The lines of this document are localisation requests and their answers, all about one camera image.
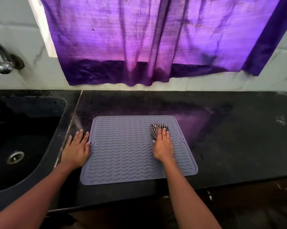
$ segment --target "purple curtain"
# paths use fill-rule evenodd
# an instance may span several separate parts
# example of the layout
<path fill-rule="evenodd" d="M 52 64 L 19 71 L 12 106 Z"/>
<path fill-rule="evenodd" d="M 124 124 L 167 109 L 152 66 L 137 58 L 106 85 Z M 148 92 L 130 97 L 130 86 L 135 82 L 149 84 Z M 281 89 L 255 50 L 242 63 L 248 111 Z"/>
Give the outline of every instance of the purple curtain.
<path fill-rule="evenodd" d="M 259 75 L 287 29 L 287 0 L 41 1 L 70 85 Z"/>

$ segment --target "hand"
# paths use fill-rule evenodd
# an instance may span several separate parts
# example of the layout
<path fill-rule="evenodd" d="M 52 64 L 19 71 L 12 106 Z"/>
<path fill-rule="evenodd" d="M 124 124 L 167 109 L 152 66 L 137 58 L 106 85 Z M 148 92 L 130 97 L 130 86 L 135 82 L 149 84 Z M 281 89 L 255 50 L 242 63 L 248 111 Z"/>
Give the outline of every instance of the hand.
<path fill-rule="evenodd" d="M 89 132 L 86 132 L 84 138 L 83 130 L 76 132 L 73 140 L 72 136 L 69 136 L 67 144 L 62 152 L 61 163 L 69 163 L 73 169 L 82 167 L 88 159 L 90 141 L 87 142 Z"/>
<path fill-rule="evenodd" d="M 153 154 L 154 157 L 161 162 L 164 162 L 168 159 L 174 161 L 174 148 L 173 143 L 169 135 L 169 131 L 166 131 L 164 128 L 158 130 L 157 139 L 153 145 Z"/>

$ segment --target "faucet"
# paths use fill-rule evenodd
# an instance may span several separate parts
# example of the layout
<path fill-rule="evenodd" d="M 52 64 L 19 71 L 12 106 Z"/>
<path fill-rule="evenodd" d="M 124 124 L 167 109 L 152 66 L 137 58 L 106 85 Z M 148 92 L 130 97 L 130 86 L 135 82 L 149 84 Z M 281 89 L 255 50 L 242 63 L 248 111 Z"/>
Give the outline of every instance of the faucet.
<path fill-rule="evenodd" d="M 3 61 L 0 61 L 0 73 L 9 74 L 13 69 L 23 69 L 25 67 L 24 61 L 17 55 L 10 54 L 6 48 L 0 44 L 0 56 Z"/>

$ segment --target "countertop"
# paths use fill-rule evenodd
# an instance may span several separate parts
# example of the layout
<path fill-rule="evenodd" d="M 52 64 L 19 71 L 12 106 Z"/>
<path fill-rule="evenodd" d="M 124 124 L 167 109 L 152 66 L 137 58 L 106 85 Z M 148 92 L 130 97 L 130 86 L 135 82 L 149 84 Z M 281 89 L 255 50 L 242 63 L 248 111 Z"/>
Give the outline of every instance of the countertop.
<path fill-rule="evenodd" d="M 0 91 L 67 102 L 47 159 L 24 181 L 0 191 L 0 210 L 50 173 L 66 137 L 81 128 L 90 131 L 97 116 L 176 117 L 198 165 L 198 174 L 187 177 L 194 189 L 287 176 L 287 92 L 80 92 Z M 68 177 L 49 213 L 168 194 L 165 179 L 84 186 L 80 170 Z"/>

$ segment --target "drain strainer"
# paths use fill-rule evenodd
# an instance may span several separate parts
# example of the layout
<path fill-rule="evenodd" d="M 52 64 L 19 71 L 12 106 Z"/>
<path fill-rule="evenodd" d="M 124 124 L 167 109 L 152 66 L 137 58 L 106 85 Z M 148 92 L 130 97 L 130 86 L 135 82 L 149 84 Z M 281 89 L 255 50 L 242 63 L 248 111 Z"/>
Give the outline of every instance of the drain strainer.
<path fill-rule="evenodd" d="M 8 164 L 15 164 L 15 163 L 19 162 L 20 160 L 22 160 L 24 156 L 25 156 L 24 152 L 16 151 L 8 157 L 7 163 Z"/>

